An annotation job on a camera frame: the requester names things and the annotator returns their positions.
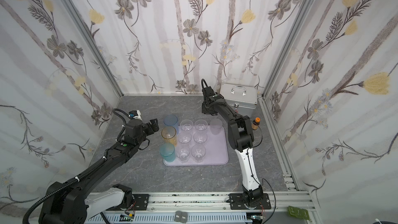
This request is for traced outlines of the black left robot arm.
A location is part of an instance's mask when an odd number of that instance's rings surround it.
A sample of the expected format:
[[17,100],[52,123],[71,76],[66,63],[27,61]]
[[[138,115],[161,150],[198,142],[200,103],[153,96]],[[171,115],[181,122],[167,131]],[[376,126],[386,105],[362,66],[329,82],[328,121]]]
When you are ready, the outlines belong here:
[[127,163],[139,150],[147,137],[158,132],[157,119],[143,123],[131,119],[121,131],[122,141],[107,149],[100,160],[64,183],[53,183],[46,195],[25,213],[22,222],[29,223],[31,214],[41,207],[41,224],[83,224],[91,217],[113,207],[131,209],[136,203],[130,187],[114,185],[109,191],[90,200],[89,194],[111,172]]

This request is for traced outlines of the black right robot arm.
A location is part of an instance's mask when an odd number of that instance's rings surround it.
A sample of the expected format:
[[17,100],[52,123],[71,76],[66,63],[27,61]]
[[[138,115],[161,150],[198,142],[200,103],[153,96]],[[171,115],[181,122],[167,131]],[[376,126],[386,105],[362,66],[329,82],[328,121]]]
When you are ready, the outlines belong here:
[[255,208],[264,200],[262,184],[256,173],[253,149],[255,136],[251,120],[247,115],[241,115],[234,109],[222,94],[216,93],[206,81],[202,81],[202,113],[205,115],[220,115],[227,123],[228,142],[235,150],[243,176],[242,200],[247,208]]

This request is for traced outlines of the teal dotted plastic tumbler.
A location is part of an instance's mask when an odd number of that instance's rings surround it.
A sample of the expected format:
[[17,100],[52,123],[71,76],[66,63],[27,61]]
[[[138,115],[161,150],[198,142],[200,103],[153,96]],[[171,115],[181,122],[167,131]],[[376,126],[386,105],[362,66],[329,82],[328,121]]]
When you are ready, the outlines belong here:
[[166,162],[173,162],[176,158],[175,146],[171,143],[164,143],[160,146],[160,155]]

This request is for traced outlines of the blue frosted plastic tumbler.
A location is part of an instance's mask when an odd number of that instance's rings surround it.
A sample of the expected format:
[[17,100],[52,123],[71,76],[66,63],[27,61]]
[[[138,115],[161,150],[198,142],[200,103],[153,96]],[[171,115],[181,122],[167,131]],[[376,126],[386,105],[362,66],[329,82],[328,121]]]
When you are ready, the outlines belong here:
[[178,132],[179,127],[178,127],[178,118],[176,115],[167,115],[164,118],[164,124],[168,127],[174,127],[176,129],[176,132]]

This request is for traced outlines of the clear faceted glass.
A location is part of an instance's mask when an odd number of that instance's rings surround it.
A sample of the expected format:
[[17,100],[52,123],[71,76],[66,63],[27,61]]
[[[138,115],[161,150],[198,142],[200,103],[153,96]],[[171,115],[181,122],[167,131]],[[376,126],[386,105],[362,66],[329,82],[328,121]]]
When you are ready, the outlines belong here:
[[177,136],[177,141],[180,144],[188,144],[192,140],[192,134],[191,131],[180,131],[178,136]]
[[181,131],[191,131],[194,127],[194,123],[191,120],[183,120],[180,123],[180,129]]
[[189,145],[183,144],[176,147],[176,156],[181,163],[186,163],[190,158]]

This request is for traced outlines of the lilac plastic tray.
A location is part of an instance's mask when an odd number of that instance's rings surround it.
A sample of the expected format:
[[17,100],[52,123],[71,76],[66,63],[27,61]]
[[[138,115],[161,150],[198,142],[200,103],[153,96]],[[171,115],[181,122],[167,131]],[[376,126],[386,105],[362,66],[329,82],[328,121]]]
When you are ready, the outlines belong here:
[[[208,139],[203,144],[206,148],[206,155],[201,163],[197,163],[191,154],[189,160],[186,163],[181,163],[177,158],[177,156],[173,162],[166,162],[163,160],[163,163],[168,167],[220,166],[227,164],[229,157],[228,157],[227,141],[226,141],[224,127],[222,128],[222,131],[218,135],[213,135],[210,129],[207,129],[207,136]],[[197,143],[192,139],[191,142],[186,145],[189,145],[191,149],[196,144]]]

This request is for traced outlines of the yellow plastic tumbler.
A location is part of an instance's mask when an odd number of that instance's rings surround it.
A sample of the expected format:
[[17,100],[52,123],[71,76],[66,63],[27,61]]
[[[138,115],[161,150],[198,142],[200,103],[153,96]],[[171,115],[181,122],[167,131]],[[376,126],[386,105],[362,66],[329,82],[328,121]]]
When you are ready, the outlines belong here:
[[165,142],[177,146],[177,131],[174,127],[166,126],[161,131],[162,138]]

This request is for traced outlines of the clear frosted tall tumbler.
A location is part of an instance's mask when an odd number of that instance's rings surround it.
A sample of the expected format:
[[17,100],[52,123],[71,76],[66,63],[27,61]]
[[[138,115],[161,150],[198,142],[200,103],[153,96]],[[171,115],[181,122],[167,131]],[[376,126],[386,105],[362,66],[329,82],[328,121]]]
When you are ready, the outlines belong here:
[[196,144],[191,148],[191,155],[197,163],[201,163],[206,155],[206,148],[202,144]]
[[218,118],[212,119],[210,122],[210,131],[213,135],[218,135],[222,131],[222,121]]

